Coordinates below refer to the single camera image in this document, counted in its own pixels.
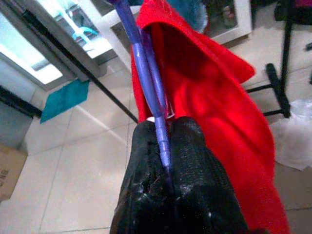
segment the tile floor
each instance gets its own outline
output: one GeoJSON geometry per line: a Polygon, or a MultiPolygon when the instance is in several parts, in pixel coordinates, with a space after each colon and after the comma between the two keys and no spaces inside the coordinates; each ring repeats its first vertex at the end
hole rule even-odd
{"type": "MultiPolygon", "coordinates": [[[[251,39],[230,48],[258,71],[243,84],[245,88],[267,82],[266,63],[280,65],[282,23],[273,20],[273,9],[274,5],[260,9],[251,39]]],[[[290,100],[312,98],[308,84],[312,52],[303,51],[312,42],[311,31],[311,27],[294,27],[290,100]]],[[[129,71],[118,58],[107,67],[101,82],[137,115],[129,71]]],[[[277,107],[271,90],[251,97],[262,111],[277,107]]],[[[44,124],[34,119],[22,145],[29,157],[12,198],[0,203],[0,233],[109,233],[135,126],[93,84],[84,103],[44,124]]],[[[311,178],[311,168],[300,172],[276,164],[275,184],[297,234],[312,233],[311,178]]]]}

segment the teal cloth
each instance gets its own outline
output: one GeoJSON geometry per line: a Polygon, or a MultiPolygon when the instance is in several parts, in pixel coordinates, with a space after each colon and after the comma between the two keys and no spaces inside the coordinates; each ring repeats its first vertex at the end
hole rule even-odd
{"type": "Polygon", "coordinates": [[[51,93],[41,115],[40,123],[67,111],[82,103],[88,97],[89,81],[81,82],[76,79],[61,89],[51,93]]]}

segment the cardboard box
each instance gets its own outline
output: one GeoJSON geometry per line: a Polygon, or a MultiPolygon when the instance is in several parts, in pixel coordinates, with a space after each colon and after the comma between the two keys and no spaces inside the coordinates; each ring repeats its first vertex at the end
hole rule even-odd
{"type": "Polygon", "coordinates": [[[0,144],[0,201],[10,199],[27,154],[0,144]]]}

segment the purple tube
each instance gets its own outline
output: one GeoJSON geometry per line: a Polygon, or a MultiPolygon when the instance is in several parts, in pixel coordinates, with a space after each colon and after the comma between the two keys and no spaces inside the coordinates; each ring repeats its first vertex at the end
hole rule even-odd
{"type": "Polygon", "coordinates": [[[166,171],[171,171],[170,145],[165,120],[166,101],[162,88],[159,70],[155,61],[150,36],[143,32],[146,51],[143,47],[139,30],[131,13],[127,0],[109,0],[112,3],[122,21],[132,44],[139,80],[146,98],[147,104],[155,117],[156,137],[160,149],[160,160],[166,171]]]}

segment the white plastic bag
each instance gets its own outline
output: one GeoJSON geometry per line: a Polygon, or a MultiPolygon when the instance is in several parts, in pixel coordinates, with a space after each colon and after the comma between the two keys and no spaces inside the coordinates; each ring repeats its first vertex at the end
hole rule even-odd
{"type": "Polygon", "coordinates": [[[312,166],[312,100],[291,103],[291,117],[271,124],[275,139],[275,160],[304,170],[312,166]]]}

